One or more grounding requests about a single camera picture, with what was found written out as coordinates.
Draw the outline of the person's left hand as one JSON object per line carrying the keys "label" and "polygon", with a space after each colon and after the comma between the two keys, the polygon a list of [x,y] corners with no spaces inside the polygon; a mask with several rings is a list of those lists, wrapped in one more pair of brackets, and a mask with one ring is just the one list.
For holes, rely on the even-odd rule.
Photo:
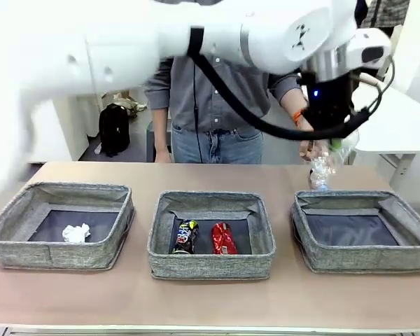
{"label": "person's left hand", "polygon": [[[300,116],[296,123],[297,128],[300,131],[306,131],[306,132],[313,132],[313,127],[307,122],[307,120]],[[299,154],[300,157],[305,161],[310,161],[314,155],[314,142],[313,141],[301,141],[300,147],[299,147]]]}

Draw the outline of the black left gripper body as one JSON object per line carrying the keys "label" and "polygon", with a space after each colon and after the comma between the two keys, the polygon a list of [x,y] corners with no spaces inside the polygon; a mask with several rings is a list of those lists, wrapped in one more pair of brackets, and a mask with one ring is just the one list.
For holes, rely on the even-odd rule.
{"label": "black left gripper body", "polygon": [[299,84],[307,89],[307,107],[300,113],[299,130],[319,131],[342,125],[343,130],[354,131],[352,126],[344,126],[346,118],[354,113],[351,101],[354,84],[350,72],[317,82],[315,73],[302,71]]}

